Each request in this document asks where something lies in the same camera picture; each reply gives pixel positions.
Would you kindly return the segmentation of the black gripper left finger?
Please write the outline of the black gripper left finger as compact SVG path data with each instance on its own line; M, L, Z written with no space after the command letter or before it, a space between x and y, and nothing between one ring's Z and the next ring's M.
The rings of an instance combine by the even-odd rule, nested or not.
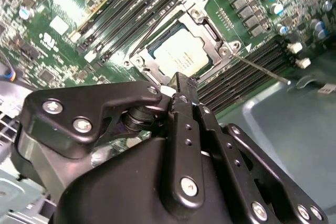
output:
M136 81L38 90L24 101L16 148L58 208L99 205L110 186L98 186L108 169L91 167L93 149L150 131L166 146L162 202L166 208L194 210L205 197L192 111L197 102L196 83L181 73L160 87Z

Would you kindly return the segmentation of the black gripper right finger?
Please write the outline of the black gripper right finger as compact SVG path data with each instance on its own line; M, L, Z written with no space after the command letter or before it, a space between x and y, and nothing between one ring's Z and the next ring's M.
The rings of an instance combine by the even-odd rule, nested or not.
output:
M327 223L328 216L284 168L252 118L254 105L283 88L274 84L240 111L255 127L219 124L206 106L196 109L202 136L205 204L197 223Z

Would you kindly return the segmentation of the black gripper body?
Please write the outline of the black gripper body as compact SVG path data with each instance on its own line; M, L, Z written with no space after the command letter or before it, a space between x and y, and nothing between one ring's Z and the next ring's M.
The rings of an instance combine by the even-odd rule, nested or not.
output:
M78 177L63 192L57 223L232 223L212 158L202 155L203 206L187 219L160 200L168 140L146 140Z

